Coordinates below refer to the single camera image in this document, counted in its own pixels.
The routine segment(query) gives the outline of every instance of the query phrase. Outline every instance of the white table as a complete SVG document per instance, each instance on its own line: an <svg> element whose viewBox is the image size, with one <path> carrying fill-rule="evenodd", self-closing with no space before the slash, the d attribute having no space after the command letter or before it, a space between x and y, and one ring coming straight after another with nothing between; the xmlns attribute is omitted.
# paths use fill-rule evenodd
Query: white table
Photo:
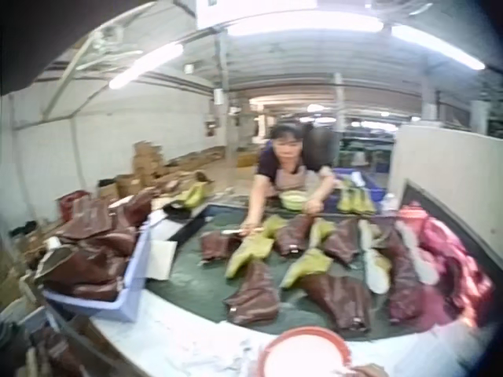
<svg viewBox="0 0 503 377"><path fill-rule="evenodd" d="M151 220L160 220L162 211L153 212ZM182 226L163 220L158 225L155 240L166 240ZM190 364L181 362L194 358L232 357L243 339L259 352L273 335L263 334L232 324L216 324L143 290L136 323L120 323L91 318L96 328L121 354L146 375L152 377L203 375ZM373 342L348 342L353 365L378 364L390 377L445 377L464 375L458 360L465 353L477 357L483 349L470 336L460 321L436 327L422 334L399 336ZM229 360L219 360L230 364ZM204 370L205 377L246 377L234 370Z"/></svg>

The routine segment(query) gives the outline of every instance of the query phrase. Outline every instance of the woman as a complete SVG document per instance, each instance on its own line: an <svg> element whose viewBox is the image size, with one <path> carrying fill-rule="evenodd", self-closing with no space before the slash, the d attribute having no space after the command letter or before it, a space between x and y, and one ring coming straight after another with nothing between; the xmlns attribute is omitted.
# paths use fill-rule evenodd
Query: woman
<svg viewBox="0 0 503 377"><path fill-rule="evenodd" d="M304 212L315 215L323 210L323 201L336 187L336 177L329 161L314 158L314 151L303 151L306 133L291 123L279 124L272 129L272 145L267 145L260 155L251 187L248 216L241 225L244 236L259 227L268 197L288 190L305 190L308 170L318 173L320 185L306 201Z"/></svg>

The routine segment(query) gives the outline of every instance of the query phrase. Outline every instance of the apron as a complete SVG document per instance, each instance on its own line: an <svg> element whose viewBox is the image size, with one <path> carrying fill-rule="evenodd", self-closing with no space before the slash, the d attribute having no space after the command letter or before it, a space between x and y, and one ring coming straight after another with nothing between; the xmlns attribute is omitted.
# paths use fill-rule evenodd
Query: apron
<svg viewBox="0 0 503 377"><path fill-rule="evenodd" d="M302 164L297 169L297 173L289 173L286 170L279 169L276 173L276 181L270 186L267 197L277 196L280 192L290 190L304 191L306 188L307 169Z"/></svg>

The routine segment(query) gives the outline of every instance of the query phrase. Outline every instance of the blue plastic crate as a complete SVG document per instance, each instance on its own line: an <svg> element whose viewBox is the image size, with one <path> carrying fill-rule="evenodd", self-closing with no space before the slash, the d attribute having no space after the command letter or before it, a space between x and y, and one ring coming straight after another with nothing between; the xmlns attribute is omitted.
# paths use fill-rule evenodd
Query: blue plastic crate
<svg viewBox="0 0 503 377"><path fill-rule="evenodd" d="M359 171L358 169L352 169L349 167L337 167L336 169L333 170L336 175L337 174L344 174L344 175L350 175L354 171ZM374 203L379 203L382 199L384 199L384 196L386 195L386 189L381 188L379 185L377 185L376 182L374 182L372 179L370 179L365 173L362 173L362 178L365 181L365 187L370 191L370 199Z"/></svg>
<svg viewBox="0 0 503 377"><path fill-rule="evenodd" d="M333 170L336 175L350 175L354 171L359 171L357 169L352 169L349 167L337 167ZM384 188L379 187L376 182L367 177L365 173L362 173L362 178L365 181L365 187L369 190L370 199L374 202L376 206L377 213L380 213L380 201L386 195L386 190ZM327 214L335 214L337 213L337 204L339 203L340 193L336 192L329 196L324 202L324 212Z"/></svg>
<svg viewBox="0 0 503 377"><path fill-rule="evenodd" d="M147 267L150 256L150 226L146 222L140 231L133 255L124 273L124 289L114 302L86 300L60 295L50 290L43 290L44 296L72 313L96 316L108 320L135 322L138 316L138 305L141 291L145 286Z"/></svg>

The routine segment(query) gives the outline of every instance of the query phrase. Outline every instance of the woman's arm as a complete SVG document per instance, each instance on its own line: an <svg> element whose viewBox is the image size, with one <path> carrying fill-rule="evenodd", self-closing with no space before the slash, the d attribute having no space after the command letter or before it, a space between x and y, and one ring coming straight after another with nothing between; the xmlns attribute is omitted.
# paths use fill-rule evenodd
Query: woman's arm
<svg viewBox="0 0 503 377"><path fill-rule="evenodd" d="M319 171L320 185L310 195L304 210L308 214L318 214L323 210L323 201L336 187L336 176L329 167L322 167Z"/></svg>
<svg viewBox="0 0 503 377"><path fill-rule="evenodd" d="M251 186L248 215L241 226L244 230L244 235L259 226L264 213L264 207L266 206L266 196L269 187L270 179L268 177L261 174L255 175Z"/></svg>
<svg viewBox="0 0 503 377"><path fill-rule="evenodd" d="M318 174L321 182L310 198L324 201L336 188L336 175L329 167L322 167Z"/></svg>

